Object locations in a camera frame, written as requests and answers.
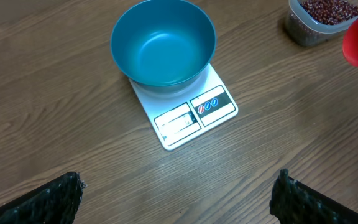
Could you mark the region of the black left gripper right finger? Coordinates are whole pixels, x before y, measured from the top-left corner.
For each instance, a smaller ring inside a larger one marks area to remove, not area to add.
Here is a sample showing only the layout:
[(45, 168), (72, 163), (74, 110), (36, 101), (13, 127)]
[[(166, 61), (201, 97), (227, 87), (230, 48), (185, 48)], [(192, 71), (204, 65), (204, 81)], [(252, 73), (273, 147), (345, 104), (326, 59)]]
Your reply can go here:
[(270, 214), (281, 224), (358, 224), (358, 213), (313, 190), (282, 169), (274, 182)]

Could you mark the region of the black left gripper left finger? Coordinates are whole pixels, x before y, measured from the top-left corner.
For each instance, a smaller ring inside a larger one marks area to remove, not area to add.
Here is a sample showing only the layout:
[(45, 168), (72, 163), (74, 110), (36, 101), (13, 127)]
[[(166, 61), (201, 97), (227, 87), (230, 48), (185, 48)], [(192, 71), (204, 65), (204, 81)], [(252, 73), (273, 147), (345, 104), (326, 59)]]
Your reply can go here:
[(0, 224), (72, 224), (86, 184), (77, 172), (56, 179), (0, 207)]

